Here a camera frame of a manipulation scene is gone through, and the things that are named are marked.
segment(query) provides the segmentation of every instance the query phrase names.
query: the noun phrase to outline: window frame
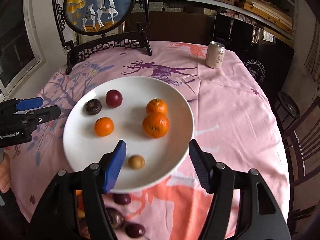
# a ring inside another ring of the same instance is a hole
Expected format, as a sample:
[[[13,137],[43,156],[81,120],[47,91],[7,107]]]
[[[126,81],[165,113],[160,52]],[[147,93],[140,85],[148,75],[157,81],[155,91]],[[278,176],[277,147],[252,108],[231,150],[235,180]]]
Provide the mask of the window frame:
[[[29,43],[34,55],[34,59],[31,60],[19,73],[9,82],[9,84],[4,87],[2,81],[0,80],[0,102],[8,98],[26,78],[27,75],[31,74],[34,70],[40,68],[44,63],[46,63],[44,54],[41,49],[38,34],[36,32],[36,24],[33,17],[32,10],[32,0],[22,0],[23,2],[23,17],[27,30],[27,35]]]

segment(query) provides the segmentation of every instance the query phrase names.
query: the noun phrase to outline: human hand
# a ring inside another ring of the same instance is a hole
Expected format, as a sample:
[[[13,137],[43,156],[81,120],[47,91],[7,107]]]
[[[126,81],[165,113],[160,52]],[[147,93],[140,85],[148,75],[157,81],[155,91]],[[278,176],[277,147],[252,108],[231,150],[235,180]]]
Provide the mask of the human hand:
[[[0,163],[0,191],[5,193],[11,186],[10,157],[4,153],[3,161]]]

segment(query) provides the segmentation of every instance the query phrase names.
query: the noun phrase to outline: white plate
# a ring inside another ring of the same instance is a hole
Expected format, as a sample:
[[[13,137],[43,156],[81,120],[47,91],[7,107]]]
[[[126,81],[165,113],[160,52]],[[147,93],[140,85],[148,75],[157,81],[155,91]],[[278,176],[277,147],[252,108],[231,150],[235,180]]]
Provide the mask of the white plate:
[[[109,90],[118,90],[122,104],[108,108],[105,97]],[[148,138],[141,124],[146,116],[146,105],[154,98],[168,105],[170,121],[168,133],[158,139]],[[102,110],[88,115],[85,104],[97,98]],[[93,132],[95,122],[101,117],[113,120],[114,131],[106,137]],[[128,193],[151,187],[167,177],[188,154],[188,144],[194,135],[194,120],[186,99],[174,87],[150,77],[123,77],[105,82],[84,95],[72,109],[63,133],[63,147],[74,171],[81,171],[91,163],[99,162],[105,153],[114,150],[120,139],[127,144],[127,158],[121,168],[113,193]],[[128,167],[127,159],[141,155],[146,165],[140,170]]]

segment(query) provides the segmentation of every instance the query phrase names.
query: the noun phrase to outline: black frame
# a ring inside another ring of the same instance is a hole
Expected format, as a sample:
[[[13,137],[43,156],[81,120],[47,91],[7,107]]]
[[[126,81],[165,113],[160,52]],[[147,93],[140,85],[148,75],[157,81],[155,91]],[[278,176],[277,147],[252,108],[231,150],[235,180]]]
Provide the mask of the black frame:
[[[152,55],[152,50],[146,36],[145,30],[147,28],[147,23],[149,23],[149,2],[148,0],[138,0],[141,8],[145,9],[145,22],[137,23],[137,31],[134,32],[127,32],[121,34],[115,34],[112,36],[106,36],[105,33],[113,30],[114,28],[118,27],[122,22],[126,20],[128,15],[131,13],[134,3],[131,3],[130,10],[123,17],[121,21],[113,26],[113,28],[108,28],[103,30],[102,32],[79,32],[78,29],[72,28],[70,22],[68,23],[68,19],[65,16],[65,11],[63,6],[57,2],[57,0],[52,0],[52,7],[54,12],[54,18],[57,25],[60,41],[63,47],[67,47],[69,50],[67,55],[67,69],[66,74],[69,75],[72,71],[72,68],[75,64],[86,60],[90,57],[93,53],[96,53],[100,50],[109,49],[111,47],[124,47],[125,49],[137,49],[137,48],[146,48],[147,54],[149,56]],[[65,24],[79,34],[82,35],[100,35],[101,38],[95,41],[90,41],[81,45],[75,46],[73,41],[66,41],[63,36],[63,30],[65,29]]]
[[[70,27],[71,30],[73,30],[74,32],[76,33],[79,33],[79,34],[82,34],[82,35],[87,35],[87,36],[94,36],[94,35],[102,35],[104,33],[107,33],[107,32],[110,32],[112,30],[114,30],[115,28],[119,27],[125,20],[126,18],[129,16],[129,14],[132,12],[133,10],[133,7],[134,7],[134,4],[135,4],[135,1],[136,0],[131,0],[131,3],[130,3],[130,7],[129,9],[127,10],[126,14],[121,18],[120,21],[118,21],[115,25],[113,25],[112,27],[110,28],[107,28],[107,29],[104,29],[102,31],[98,31],[98,32],[84,32],[82,30],[79,30],[78,28],[76,28],[69,20],[68,18],[68,14],[67,14],[67,0],[64,0],[63,1],[63,13],[65,15],[65,21],[67,23],[67,25]]]

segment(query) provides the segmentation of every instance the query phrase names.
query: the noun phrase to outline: window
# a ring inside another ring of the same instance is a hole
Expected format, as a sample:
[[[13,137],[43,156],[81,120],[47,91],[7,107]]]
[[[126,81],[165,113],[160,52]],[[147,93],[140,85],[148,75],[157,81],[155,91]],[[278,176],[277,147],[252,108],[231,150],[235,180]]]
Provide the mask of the window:
[[[263,32],[263,38],[264,41],[269,41],[273,43],[274,36],[271,33],[268,33],[266,31]]]
[[[35,65],[43,62],[32,26],[31,0],[9,0],[0,11],[0,91],[7,97]]]

